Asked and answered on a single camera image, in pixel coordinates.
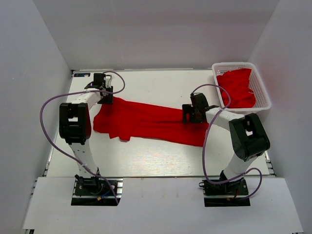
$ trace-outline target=white table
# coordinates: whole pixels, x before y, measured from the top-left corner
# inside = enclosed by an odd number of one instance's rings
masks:
[[[190,93],[199,85],[214,83],[211,70],[121,71],[120,74],[126,81],[126,88],[116,97],[172,108],[181,108],[182,104],[190,103]],[[92,80],[93,73],[90,77],[73,77],[70,92],[82,91]],[[117,91],[122,87],[122,82],[115,76],[112,85],[114,91]],[[209,104],[220,104],[216,88],[203,87],[199,91],[205,94]],[[67,102],[76,97],[69,96]],[[100,105],[96,105],[90,110],[91,119],[99,109]],[[59,135],[56,144],[73,154]],[[93,131],[90,147],[96,165],[106,177],[203,176],[201,147],[136,137],[128,142],[121,142],[119,138],[109,139],[108,134]],[[213,126],[206,147],[208,175],[218,176],[232,155],[230,133]],[[264,175],[269,174],[264,156],[260,156],[251,167],[259,168]],[[76,162],[53,150],[47,176],[73,177],[77,173]]]

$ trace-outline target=red cloth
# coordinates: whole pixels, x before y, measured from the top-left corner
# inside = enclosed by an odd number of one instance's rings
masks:
[[[217,76],[218,84],[224,88],[231,97],[229,108],[251,108],[255,105],[254,91],[249,86],[251,69],[243,68],[228,71],[222,76]],[[221,90],[224,105],[229,103],[228,96]]]
[[[102,105],[93,129],[110,138],[130,140],[143,137],[202,146],[208,123],[182,123],[182,110],[125,101],[114,97],[112,105]]]

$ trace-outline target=white basket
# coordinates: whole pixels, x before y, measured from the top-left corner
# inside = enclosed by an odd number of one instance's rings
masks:
[[[256,113],[261,110],[268,110],[271,108],[271,101],[269,95],[264,87],[262,79],[256,69],[256,67],[250,62],[221,62],[215,63],[212,66],[214,81],[218,85],[216,79],[217,76],[223,75],[227,71],[232,71],[236,69],[250,68],[252,70],[249,77],[249,88],[253,90],[256,103],[252,108],[226,108],[228,111],[240,113],[240,114],[250,114]],[[221,97],[220,89],[217,88],[221,106],[224,107],[224,103]]]

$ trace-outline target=white wall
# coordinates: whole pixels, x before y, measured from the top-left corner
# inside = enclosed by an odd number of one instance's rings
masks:
[[[15,234],[50,149],[39,125],[40,107],[70,82],[70,70],[31,0],[1,1],[0,82],[0,232]],[[56,101],[45,114],[52,136],[57,110]]]
[[[246,61],[278,0],[34,0],[71,69]]]
[[[312,1],[281,0],[250,59],[272,100],[261,114],[270,157],[286,179],[305,233],[312,233]]]

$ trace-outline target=white robotic arm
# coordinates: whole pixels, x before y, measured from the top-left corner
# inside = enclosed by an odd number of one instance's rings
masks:
[[[182,105],[184,123],[187,120],[191,123],[211,123],[221,110],[218,106],[209,106],[202,93],[192,93],[191,101],[192,104]],[[214,124],[230,131],[234,149],[234,155],[229,165],[221,173],[220,179],[222,180],[245,173],[251,163],[270,147],[270,141],[256,114],[245,116],[224,110],[214,120]]]
[[[59,133],[73,150],[75,158],[83,162],[94,174],[99,174],[94,163],[89,138],[91,135],[91,122],[89,111],[97,103],[112,103],[112,95],[92,92],[98,90],[113,91],[113,87],[102,73],[94,73],[94,81],[85,87],[87,93],[80,95],[73,102],[62,103],[59,107]],[[79,176],[91,178],[82,165],[78,163]]]
[[[88,91],[96,90],[94,88],[87,89]],[[101,100],[100,93],[86,93],[80,95],[78,98],[76,98],[72,104],[80,104],[80,103],[86,103],[88,105],[88,111],[95,105],[97,102]],[[82,161],[85,165],[88,166],[91,172],[94,174],[98,174],[98,167],[93,161],[90,145],[89,145],[89,139],[86,139],[84,144],[81,143],[71,143],[69,144],[69,147],[73,150],[73,153],[75,155],[75,158]],[[91,174],[89,174],[83,166],[81,166],[78,163],[79,167],[79,175],[88,178],[92,177]]]
[[[215,117],[218,111],[220,111],[220,107],[215,107],[206,112],[206,120],[207,123],[210,124],[212,119]],[[215,119],[214,124],[224,128],[226,130],[230,130],[229,122],[234,119],[241,119],[245,118],[244,115],[241,114],[235,114],[229,111],[222,111],[221,114]],[[240,159],[236,153],[233,154],[233,157],[229,163],[229,165],[223,170],[223,173],[227,179],[233,178],[235,176],[238,176],[242,173],[245,173],[247,169],[250,167],[253,161],[255,161],[257,156],[251,157],[249,160],[244,161]]]

